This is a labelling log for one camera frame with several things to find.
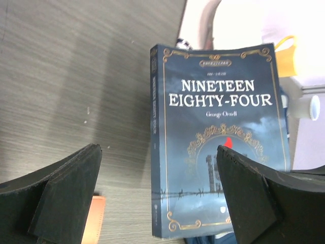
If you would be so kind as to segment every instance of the yellow cup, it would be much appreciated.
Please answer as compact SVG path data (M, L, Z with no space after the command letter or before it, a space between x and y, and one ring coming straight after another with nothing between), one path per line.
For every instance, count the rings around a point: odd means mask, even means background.
M275 53L276 63L278 67L279 77L296 76L297 70L295 65L295 51L297 47L297 39L295 36L287 36L283 38L274 49L278 49L287 40L293 39L294 43L289 48Z

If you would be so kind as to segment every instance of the wooden surface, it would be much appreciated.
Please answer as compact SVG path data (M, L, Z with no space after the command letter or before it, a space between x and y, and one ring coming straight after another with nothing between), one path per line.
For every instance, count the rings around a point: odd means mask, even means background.
M151 237L149 49L184 0L0 0L0 181L99 143L100 243Z

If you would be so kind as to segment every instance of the author name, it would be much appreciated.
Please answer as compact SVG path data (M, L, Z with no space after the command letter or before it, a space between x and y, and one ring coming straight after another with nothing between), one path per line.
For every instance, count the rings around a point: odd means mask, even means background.
M214 118L220 118L220 117L236 117L237 116L237 111L232 111L232 112L220 112L220 113L211 113L208 111L206 113L206 117L214 117Z

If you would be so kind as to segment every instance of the red flame illustration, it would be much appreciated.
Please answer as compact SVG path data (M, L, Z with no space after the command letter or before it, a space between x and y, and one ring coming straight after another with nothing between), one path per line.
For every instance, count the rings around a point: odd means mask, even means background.
M224 146L233 148L233 141L230 137L227 137L227 141L225 142Z

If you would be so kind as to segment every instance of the white cup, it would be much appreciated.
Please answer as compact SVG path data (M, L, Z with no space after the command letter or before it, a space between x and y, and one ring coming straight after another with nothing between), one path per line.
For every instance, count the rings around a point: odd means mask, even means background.
M318 119L320 114L320 100L317 95L303 96L289 103L288 113L295 118Z

